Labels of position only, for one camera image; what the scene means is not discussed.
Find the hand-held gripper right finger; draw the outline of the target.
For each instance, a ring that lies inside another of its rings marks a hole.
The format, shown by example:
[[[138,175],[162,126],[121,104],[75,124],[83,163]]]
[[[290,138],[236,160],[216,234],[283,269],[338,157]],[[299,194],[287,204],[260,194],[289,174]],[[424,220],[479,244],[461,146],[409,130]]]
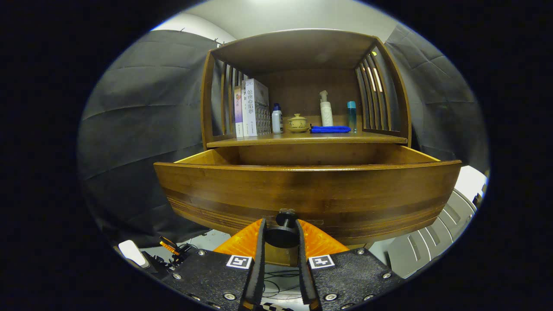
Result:
[[[302,299],[311,311],[359,311],[404,279],[367,248],[348,248],[316,226],[296,220]]]

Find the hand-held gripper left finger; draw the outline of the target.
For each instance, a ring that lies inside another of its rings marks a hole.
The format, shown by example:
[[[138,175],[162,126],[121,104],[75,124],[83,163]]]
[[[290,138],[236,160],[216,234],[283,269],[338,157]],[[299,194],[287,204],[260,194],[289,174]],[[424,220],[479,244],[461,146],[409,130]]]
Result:
[[[265,219],[255,221],[225,242],[224,251],[186,252],[162,283],[201,311],[255,311],[264,289],[266,227]]]

